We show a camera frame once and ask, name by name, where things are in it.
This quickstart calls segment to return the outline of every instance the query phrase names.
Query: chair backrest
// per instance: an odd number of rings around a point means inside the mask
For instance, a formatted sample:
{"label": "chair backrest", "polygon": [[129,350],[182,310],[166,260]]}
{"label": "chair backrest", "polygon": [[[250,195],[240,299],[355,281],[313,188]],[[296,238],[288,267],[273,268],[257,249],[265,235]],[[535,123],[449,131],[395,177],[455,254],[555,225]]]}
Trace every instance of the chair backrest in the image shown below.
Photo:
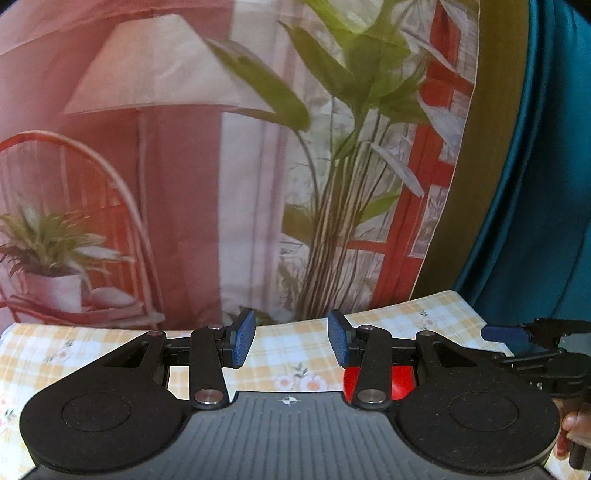
{"label": "chair backrest", "polygon": [[[76,212],[81,225],[103,235],[105,247],[133,262],[104,263],[91,272],[92,287],[114,286],[161,310],[162,298],[150,242],[128,186],[96,151],[59,134],[22,132],[0,142],[0,213],[19,214],[19,201],[47,213]],[[7,269],[6,263],[0,268]],[[11,285],[22,290],[22,279]]]}

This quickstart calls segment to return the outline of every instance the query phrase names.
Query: gray gripper base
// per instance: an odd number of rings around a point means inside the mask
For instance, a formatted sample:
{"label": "gray gripper base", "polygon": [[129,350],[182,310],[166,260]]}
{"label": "gray gripper base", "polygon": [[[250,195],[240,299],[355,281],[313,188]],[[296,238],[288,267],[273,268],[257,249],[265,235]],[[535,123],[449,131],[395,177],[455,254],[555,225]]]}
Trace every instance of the gray gripper base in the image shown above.
{"label": "gray gripper base", "polygon": [[[76,475],[40,467],[27,480]],[[177,440],[141,465],[93,480],[548,480],[536,466],[491,477],[429,463],[385,415],[355,410],[341,393],[240,392],[218,411],[194,414]]]}

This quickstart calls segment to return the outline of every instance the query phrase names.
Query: silver screw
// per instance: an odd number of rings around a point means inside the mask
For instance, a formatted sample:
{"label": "silver screw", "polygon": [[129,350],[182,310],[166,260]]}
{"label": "silver screw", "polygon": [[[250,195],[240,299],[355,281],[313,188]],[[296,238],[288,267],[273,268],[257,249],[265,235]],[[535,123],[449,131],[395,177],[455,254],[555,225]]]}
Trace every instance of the silver screw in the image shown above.
{"label": "silver screw", "polygon": [[223,400],[223,393],[214,388],[204,388],[195,393],[194,398],[204,405],[213,405]]}
{"label": "silver screw", "polygon": [[357,398],[363,403],[382,403],[386,400],[386,394],[376,388],[366,388],[357,394]]}

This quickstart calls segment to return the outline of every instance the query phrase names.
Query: olive green curtain border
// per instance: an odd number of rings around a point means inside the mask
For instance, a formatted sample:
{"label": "olive green curtain border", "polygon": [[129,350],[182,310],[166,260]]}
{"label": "olive green curtain border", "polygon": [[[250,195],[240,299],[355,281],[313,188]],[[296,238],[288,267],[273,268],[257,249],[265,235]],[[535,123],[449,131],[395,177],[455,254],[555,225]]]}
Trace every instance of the olive green curtain border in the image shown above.
{"label": "olive green curtain border", "polygon": [[441,221],[413,298],[453,287],[495,195],[515,128],[525,61],[527,0],[481,0],[476,89]]}

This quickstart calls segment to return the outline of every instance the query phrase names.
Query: table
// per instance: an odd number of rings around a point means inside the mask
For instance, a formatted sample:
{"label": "table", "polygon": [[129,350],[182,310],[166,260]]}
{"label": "table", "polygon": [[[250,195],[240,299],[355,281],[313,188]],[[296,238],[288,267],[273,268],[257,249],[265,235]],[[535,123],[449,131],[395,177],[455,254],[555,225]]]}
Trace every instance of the table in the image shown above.
{"label": "table", "polygon": [[[480,337],[485,322],[455,292],[348,315],[354,326],[370,323],[394,336],[414,338],[433,330],[471,348],[510,353]],[[14,324],[0,339],[0,480],[18,480],[33,467],[18,431],[19,413],[37,391],[140,335],[138,330]],[[169,338],[189,332],[167,332]],[[188,367],[172,367],[169,390],[189,396]],[[258,327],[245,365],[224,369],[228,392],[331,391],[342,389],[343,369],[333,355],[326,319]],[[546,467],[564,480],[585,480],[554,456]]]}

